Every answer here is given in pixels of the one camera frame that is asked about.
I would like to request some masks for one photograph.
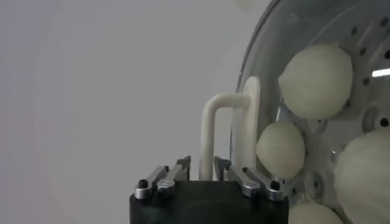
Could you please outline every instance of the steamed bun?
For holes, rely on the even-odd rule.
[[[349,55],[332,45],[298,52],[279,77],[286,106],[305,119],[328,119],[338,113],[352,87]]]
[[[271,174],[294,177],[305,161],[305,143],[300,130],[289,122],[270,124],[257,142],[257,156]]]

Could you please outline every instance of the u-shaped handle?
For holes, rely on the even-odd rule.
[[[220,94],[204,106],[200,136],[199,180],[213,179],[215,115],[220,108],[242,108],[238,148],[246,166],[255,166],[257,117],[260,101],[260,82],[250,77],[243,93]]]

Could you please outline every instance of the hole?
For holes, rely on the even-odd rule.
[[[370,85],[370,78],[364,78],[363,79],[363,85],[364,86]]]
[[[386,51],[385,59],[390,59],[390,50]]]
[[[275,191],[279,191],[280,183],[278,181],[271,181],[271,189]]]
[[[367,49],[365,47],[363,47],[362,49],[360,49],[359,54],[363,56],[366,54],[366,52],[367,52]]]
[[[384,17],[380,20],[380,26],[385,27],[389,23],[389,18]]]
[[[348,100],[346,101],[346,108],[348,108],[348,107],[350,107],[350,106],[351,106],[351,100],[348,99]]]
[[[379,124],[380,124],[382,127],[388,127],[388,126],[389,126],[389,119],[387,119],[387,118],[384,117],[384,118],[380,119]]]
[[[358,33],[358,28],[356,26],[354,26],[351,30],[351,34],[352,34],[352,36],[355,36],[357,33]]]

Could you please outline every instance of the screw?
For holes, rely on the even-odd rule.
[[[147,188],[148,182],[145,179],[139,180],[138,187],[139,188]]]

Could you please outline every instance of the perforated metal tray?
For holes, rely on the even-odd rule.
[[[390,1],[388,0],[275,0],[260,19],[239,75],[237,91],[250,76],[261,82],[258,136],[275,121],[294,122],[306,144],[305,166],[285,184],[291,206],[305,197],[333,209],[346,223],[333,188],[333,168],[344,147],[364,133],[389,125],[390,76],[373,71],[390,68]],[[308,46],[332,43],[352,59],[354,77],[350,99],[335,117],[308,121],[283,104],[278,77],[295,53]],[[235,124],[230,159],[235,162]],[[258,163],[258,168],[266,170]]]

